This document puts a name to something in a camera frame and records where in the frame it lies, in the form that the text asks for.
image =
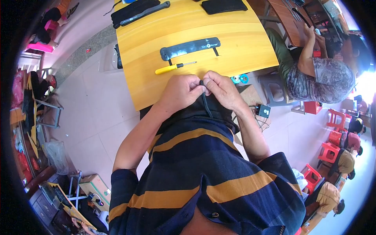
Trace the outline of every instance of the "screwdriver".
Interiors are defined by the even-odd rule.
[[[162,73],[165,73],[165,72],[177,69],[177,68],[181,68],[187,64],[194,64],[194,63],[197,63],[197,61],[186,63],[186,64],[174,64],[174,65],[166,66],[166,67],[157,69],[155,71],[155,74],[162,74]]]

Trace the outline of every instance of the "yellow screwdriver handle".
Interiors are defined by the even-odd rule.
[[[165,72],[168,72],[168,71],[171,71],[171,70],[174,70],[174,69],[177,69],[177,66],[176,64],[174,65],[170,65],[170,66],[166,66],[166,67],[163,67],[163,68],[159,68],[155,71],[155,74],[162,74],[162,73],[165,73]]]

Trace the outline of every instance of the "tan shirt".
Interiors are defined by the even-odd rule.
[[[347,150],[343,151],[338,161],[338,170],[341,173],[349,174],[354,170],[355,158]]]
[[[318,193],[316,201],[320,204],[319,211],[329,213],[336,205],[340,203],[340,192],[331,183],[325,182]]]

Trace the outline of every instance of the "cardboard box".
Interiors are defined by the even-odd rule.
[[[96,193],[100,197],[101,201],[103,202],[103,206],[100,206],[94,202],[95,199],[98,199],[96,195],[94,195],[93,198],[93,202],[98,209],[101,211],[110,210],[111,190],[107,187],[98,174],[82,178],[80,181],[80,187],[86,195],[89,195],[89,193]]]

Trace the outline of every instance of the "white plastic bag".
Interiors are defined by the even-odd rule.
[[[47,153],[51,164],[56,168],[56,173],[59,175],[67,175],[69,168],[65,156],[64,143],[62,141],[51,140],[50,142],[44,143],[43,149]]]

